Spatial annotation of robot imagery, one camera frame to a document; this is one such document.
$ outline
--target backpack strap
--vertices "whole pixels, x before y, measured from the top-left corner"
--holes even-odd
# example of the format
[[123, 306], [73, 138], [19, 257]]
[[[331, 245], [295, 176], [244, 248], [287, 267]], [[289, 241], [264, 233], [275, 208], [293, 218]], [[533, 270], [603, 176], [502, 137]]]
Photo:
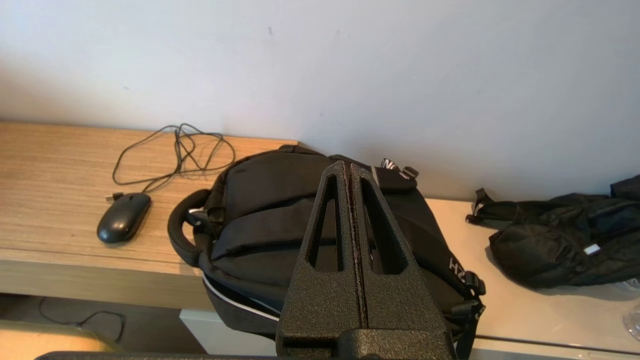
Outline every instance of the backpack strap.
[[455, 319], [466, 320], [462, 336], [458, 340], [456, 353], [458, 359], [466, 360], [471, 355], [476, 338], [476, 330], [480, 315], [486, 306], [483, 305], [480, 296], [486, 294], [484, 281], [480, 280], [474, 272], [465, 272], [465, 301], [451, 309], [451, 315]]
[[189, 210], [193, 208], [201, 208], [209, 198], [211, 192], [207, 189], [198, 190], [195, 193], [187, 196], [184, 200], [180, 201], [176, 206], [167, 223], [167, 231], [169, 232], [169, 240], [176, 253], [184, 260], [185, 263], [191, 266], [198, 266], [198, 258], [200, 254], [207, 250], [208, 243], [211, 243], [210, 238], [206, 236], [203, 231], [194, 232], [194, 240], [196, 245], [193, 245], [182, 232], [182, 225], [185, 221], [191, 220], [191, 225], [198, 226], [198, 220], [189, 217]]

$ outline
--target black cable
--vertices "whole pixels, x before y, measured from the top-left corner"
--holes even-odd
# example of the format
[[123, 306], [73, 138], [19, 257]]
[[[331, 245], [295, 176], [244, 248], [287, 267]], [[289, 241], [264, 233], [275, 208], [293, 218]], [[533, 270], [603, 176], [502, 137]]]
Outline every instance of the black cable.
[[[134, 149], [138, 146], [141, 146], [151, 140], [153, 140], [153, 138], [155, 138], [158, 134], [164, 133], [166, 130], [168, 129], [172, 129], [173, 130], [173, 136], [174, 136], [174, 142], [173, 142], [173, 150], [175, 151], [175, 157], [176, 157], [176, 164], [175, 164], [175, 168], [173, 171], [164, 174], [164, 175], [160, 175], [160, 176], [154, 176], [154, 177], [150, 177], [147, 179], [139, 179], [139, 180], [133, 180], [133, 181], [119, 181], [116, 178], [116, 173], [118, 172], [118, 169], [120, 168], [120, 162], [122, 162], [122, 158], [124, 157], [124, 155], [131, 149]], [[196, 142], [194, 141], [194, 138], [196, 136], [210, 136], [213, 137], [215, 139], [218, 139], [218, 141], [216, 142], [216, 145], [213, 147], [213, 149], [211, 150], [211, 152], [209, 153], [209, 156], [207, 157], [207, 161], [204, 163], [204, 165], [200, 164], [198, 162], [198, 160], [196, 160], [196, 158], [193, 156], [193, 152], [196, 149]], [[223, 145], [227, 145], [229, 146], [229, 149], [231, 150], [231, 160], [222, 165], [222, 166], [218, 166], [218, 167], [209, 167], [211, 160], [214, 157], [214, 154], [216, 153], [216, 151]], [[185, 169], [183, 168], [184, 165], [186, 164], [186, 160], [187, 159], [191, 159], [191, 161], [196, 165], [196, 168], [194, 169]], [[132, 185], [132, 184], [141, 184], [141, 183], [148, 183], [144, 189], [142, 189], [143, 193], [148, 193], [148, 192], [153, 192], [157, 189], [159, 189], [160, 187], [164, 186], [166, 183], [168, 183], [174, 176], [177, 175], [182, 175], [182, 174], [188, 174], [188, 173], [192, 173], [192, 172], [206, 172], [206, 171], [212, 171], [212, 170], [219, 170], [222, 168], [225, 168], [229, 165], [231, 165], [234, 161], [236, 160], [236, 150], [234, 149], [233, 145], [231, 145], [231, 143], [229, 143], [222, 134], [219, 133], [206, 133], [204, 131], [199, 130], [197, 127], [191, 125], [191, 124], [187, 124], [187, 123], [182, 123], [180, 124], [180, 126], [176, 126], [176, 125], [167, 125], [164, 126], [156, 131], [154, 131], [151, 135], [147, 136], [146, 138], [133, 143], [129, 146], [127, 146], [121, 153], [120, 156], [118, 157], [118, 161], [116, 162], [116, 165], [113, 167], [113, 172], [111, 173], [111, 178], [113, 179], [113, 182], [118, 184], [118, 185]]]
[[60, 325], [73, 325], [73, 326], [77, 326], [77, 327], [82, 327], [84, 324], [86, 324], [89, 320], [91, 320], [94, 316], [100, 315], [100, 314], [107, 314], [107, 315], [114, 315], [120, 318], [120, 332], [118, 333], [118, 336], [115, 338], [115, 340], [113, 340], [116, 344], [120, 343], [120, 340], [122, 340], [122, 334], [124, 333], [124, 328], [127, 325], [127, 317], [124, 316], [123, 314], [120, 313], [114, 313], [112, 311], [106, 311], [106, 310], [100, 310], [100, 311], [96, 311], [93, 314], [87, 316], [84, 320], [82, 321], [78, 321], [78, 322], [61, 322], [58, 321], [56, 319], [50, 318], [48, 317], [43, 311], [42, 311], [42, 304], [44, 304], [44, 300], [46, 300], [47, 297], [43, 297], [42, 300], [40, 300], [40, 303], [38, 304], [38, 312], [40, 313], [40, 315], [47, 319], [50, 322], [54, 322], [54, 323], [58, 323]]

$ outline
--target computer mouse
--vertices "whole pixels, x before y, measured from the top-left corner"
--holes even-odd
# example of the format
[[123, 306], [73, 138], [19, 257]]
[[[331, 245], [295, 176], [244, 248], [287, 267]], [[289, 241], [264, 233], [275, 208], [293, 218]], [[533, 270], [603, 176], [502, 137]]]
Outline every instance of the computer mouse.
[[98, 239], [104, 243], [129, 241], [149, 211], [151, 197], [145, 193], [114, 194], [115, 201], [98, 223]]

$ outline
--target backpack buckle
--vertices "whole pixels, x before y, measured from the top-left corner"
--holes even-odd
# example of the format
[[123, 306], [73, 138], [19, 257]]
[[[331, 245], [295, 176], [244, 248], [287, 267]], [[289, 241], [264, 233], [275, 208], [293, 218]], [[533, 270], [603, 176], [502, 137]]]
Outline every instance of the backpack buckle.
[[465, 271], [465, 290], [467, 292], [465, 298], [467, 299], [476, 299], [486, 294], [484, 281], [473, 271]]
[[455, 305], [451, 308], [451, 316], [454, 319], [459, 320], [467, 319], [478, 321], [480, 319], [480, 315], [484, 312], [484, 309], [486, 309], [486, 306], [484, 306], [480, 301], [465, 301], [462, 304]]

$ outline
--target black backpack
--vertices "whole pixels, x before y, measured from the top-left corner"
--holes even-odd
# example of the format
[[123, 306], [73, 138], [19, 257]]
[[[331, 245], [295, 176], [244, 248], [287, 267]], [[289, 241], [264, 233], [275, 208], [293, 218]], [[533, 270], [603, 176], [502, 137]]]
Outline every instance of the black backpack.
[[[386, 167], [372, 168], [293, 145], [249, 156], [220, 174], [211, 190], [191, 194], [173, 210], [173, 248], [202, 270], [209, 298], [227, 326], [273, 339], [321, 175], [338, 160], [372, 172], [458, 342], [458, 357], [468, 358], [484, 310], [484, 283], [449, 250], [412, 168], [400, 170], [388, 160]], [[327, 207], [317, 257], [320, 271], [336, 270], [332, 208]], [[182, 233], [184, 222], [193, 226], [195, 245]], [[374, 249], [372, 254], [379, 264]]]
[[640, 176], [611, 196], [571, 193], [548, 201], [494, 201], [476, 191], [467, 222], [499, 231], [493, 260], [530, 288], [586, 286], [640, 277]]

